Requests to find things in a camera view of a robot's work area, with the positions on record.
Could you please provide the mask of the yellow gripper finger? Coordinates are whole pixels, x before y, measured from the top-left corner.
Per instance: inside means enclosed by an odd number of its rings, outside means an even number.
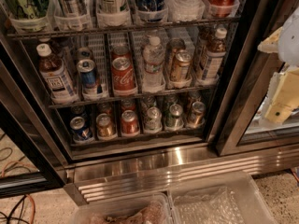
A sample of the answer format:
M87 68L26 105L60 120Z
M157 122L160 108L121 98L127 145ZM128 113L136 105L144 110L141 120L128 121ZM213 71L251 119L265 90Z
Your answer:
M291 66L275 73L268 89L268 107L264 117L272 123L283 123L299 107L299 68Z
M282 28L279 27L274 33L268 36L264 41L258 45L258 51L264 53L278 53L278 40Z

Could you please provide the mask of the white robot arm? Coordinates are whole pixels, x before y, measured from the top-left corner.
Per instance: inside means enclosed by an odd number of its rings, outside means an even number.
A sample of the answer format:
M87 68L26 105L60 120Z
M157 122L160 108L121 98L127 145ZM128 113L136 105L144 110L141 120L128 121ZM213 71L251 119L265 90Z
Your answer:
M274 128L299 107L299 8L259 44L258 51L276 53L288 65L284 72L273 74L262 104L259 124Z

